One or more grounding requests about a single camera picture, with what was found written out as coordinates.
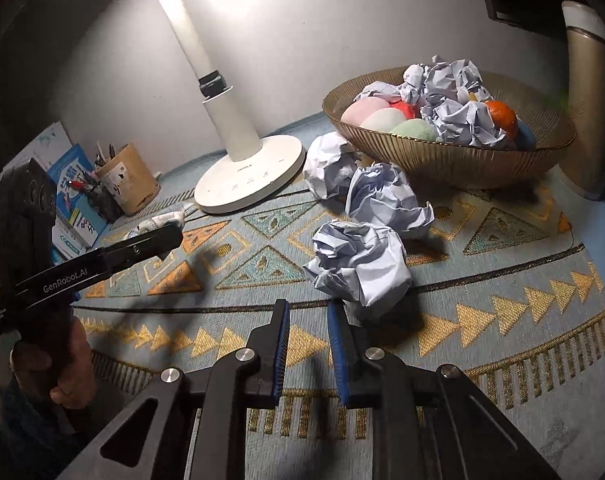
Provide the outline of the person left hand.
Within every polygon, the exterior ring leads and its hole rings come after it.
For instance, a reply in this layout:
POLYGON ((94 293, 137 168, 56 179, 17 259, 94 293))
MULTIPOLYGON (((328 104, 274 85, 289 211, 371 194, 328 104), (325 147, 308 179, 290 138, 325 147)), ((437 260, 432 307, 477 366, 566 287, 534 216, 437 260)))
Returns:
POLYGON ((31 342, 16 342, 10 354, 10 367, 26 396, 81 410, 96 395, 91 348, 79 318, 71 318, 67 335, 67 348, 54 358, 31 342))

